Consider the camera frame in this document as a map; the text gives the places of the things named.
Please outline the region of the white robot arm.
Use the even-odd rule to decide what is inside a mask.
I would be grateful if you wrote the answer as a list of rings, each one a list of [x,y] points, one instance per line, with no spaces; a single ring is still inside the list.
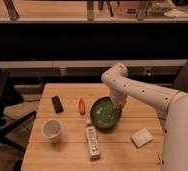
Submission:
[[[188,93],[129,79],[122,63],[106,70],[101,80],[116,106],[131,96],[165,117],[161,171],[188,171]]]

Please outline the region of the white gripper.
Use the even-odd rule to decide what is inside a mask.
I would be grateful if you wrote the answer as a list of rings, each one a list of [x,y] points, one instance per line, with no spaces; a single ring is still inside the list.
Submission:
[[[111,88],[110,98],[115,107],[123,108],[127,102],[127,95],[121,91]]]

